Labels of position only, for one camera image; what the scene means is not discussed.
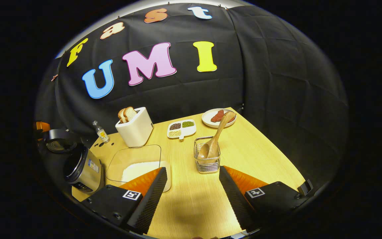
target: small glass bottle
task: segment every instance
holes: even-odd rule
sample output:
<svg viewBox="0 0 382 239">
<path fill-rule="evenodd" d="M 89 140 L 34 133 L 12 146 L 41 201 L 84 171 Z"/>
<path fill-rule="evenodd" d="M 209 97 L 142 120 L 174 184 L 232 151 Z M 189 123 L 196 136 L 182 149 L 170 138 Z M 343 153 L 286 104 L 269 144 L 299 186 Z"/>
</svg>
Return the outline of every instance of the small glass bottle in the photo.
<svg viewBox="0 0 382 239">
<path fill-rule="evenodd" d="M 103 127 L 101 127 L 97 121 L 92 122 L 92 125 L 95 127 L 95 131 L 97 132 L 97 135 L 101 138 L 103 143 L 107 143 L 110 141 L 109 136 L 104 131 Z"/>
</svg>

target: blue letter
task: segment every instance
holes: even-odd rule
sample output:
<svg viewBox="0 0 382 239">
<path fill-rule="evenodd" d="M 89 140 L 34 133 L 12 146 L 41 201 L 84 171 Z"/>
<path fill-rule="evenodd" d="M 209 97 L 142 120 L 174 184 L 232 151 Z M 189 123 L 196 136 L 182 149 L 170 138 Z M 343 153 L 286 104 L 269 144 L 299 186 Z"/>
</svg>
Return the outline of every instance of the blue letter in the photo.
<svg viewBox="0 0 382 239">
<path fill-rule="evenodd" d="M 103 88 L 98 88 L 95 83 L 94 69 L 88 71 L 82 77 L 82 80 L 85 82 L 86 90 L 88 91 L 89 96 L 91 96 L 92 98 L 102 98 L 109 94 L 110 91 L 113 89 L 114 79 L 110 68 L 111 63 L 113 63 L 113 60 L 106 60 L 105 62 L 101 63 L 98 67 L 99 69 L 103 70 L 104 79 L 106 80 L 106 85 Z"/>
<path fill-rule="evenodd" d="M 192 13 L 194 13 L 194 15 L 197 18 L 201 18 L 201 19 L 211 19 L 212 18 L 212 16 L 206 15 L 204 13 L 204 12 L 209 12 L 209 10 L 207 10 L 207 9 L 202 9 L 201 7 L 192 7 L 192 8 L 189 8 L 188 10 L 192 11 Z"/>
</svg>

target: beans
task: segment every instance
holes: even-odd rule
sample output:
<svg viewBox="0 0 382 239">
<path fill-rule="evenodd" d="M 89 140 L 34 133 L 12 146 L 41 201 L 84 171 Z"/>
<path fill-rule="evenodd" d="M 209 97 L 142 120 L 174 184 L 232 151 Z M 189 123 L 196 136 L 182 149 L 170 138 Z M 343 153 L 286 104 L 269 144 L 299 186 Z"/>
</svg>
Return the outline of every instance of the beans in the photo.
<svg viewBox="0 0 382 239">
<path fill-rule="evenodd" d="M 190 127 L 190 126 L 194 126 L 194 122 L 185 121 L 182 123 L 182 127 Z"/>
<path fill-rule="evenodd" d="M 181 130 L 176 130 L 176 131 L 170 131 L 169 132 L 169 137 L 179 137 L 181 135 Z"/>
<path fill-rule="evenodd" d="M 169 130 L 179 129 L 181 127 L 180 123 L 172 124 L 169 128 Z"/>
</svg>

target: rice cooker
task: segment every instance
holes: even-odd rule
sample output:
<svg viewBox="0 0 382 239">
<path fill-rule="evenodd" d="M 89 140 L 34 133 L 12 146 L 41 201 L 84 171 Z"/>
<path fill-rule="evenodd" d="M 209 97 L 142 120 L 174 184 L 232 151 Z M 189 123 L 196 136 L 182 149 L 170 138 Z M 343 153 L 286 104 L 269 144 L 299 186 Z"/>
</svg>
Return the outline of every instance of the rice cooker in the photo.
<svg viewBox="0 0 382 239">
<path fill-rule="evenodd" d="M 59 154 L 60 159 L 65 159 L 62 170 L 68 184 L 85 194 L 92 194 L 105 185 L 101 161 L 75 134 L 52 129 L 43 139 L 49 151 Z"/>
</svg>

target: wooden spoon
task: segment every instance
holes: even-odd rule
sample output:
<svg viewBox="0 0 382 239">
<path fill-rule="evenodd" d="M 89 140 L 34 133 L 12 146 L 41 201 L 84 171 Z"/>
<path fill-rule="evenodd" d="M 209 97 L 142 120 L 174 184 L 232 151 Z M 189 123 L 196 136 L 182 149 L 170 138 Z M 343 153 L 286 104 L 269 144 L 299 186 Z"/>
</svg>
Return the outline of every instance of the wooden spoon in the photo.
<svg viewBox="0 0 382 239">
<path fill-rule="evenodd" d="M 218 156 L 219 151 L 217 145 L 219 135 L 222 132 L 225 125 L 228 123 L 228 121 L 230 121 L 236 115 L 237 114 L 234 112 L 227 112 L 223 116 L 215 136 L 213 136 L 213 138 L 211 138 L 207 143 L 203 144 L 203 146 L 201 147 L 200 152 L 198 153 L 198 159 L 211 159 Z"/>
</svg>

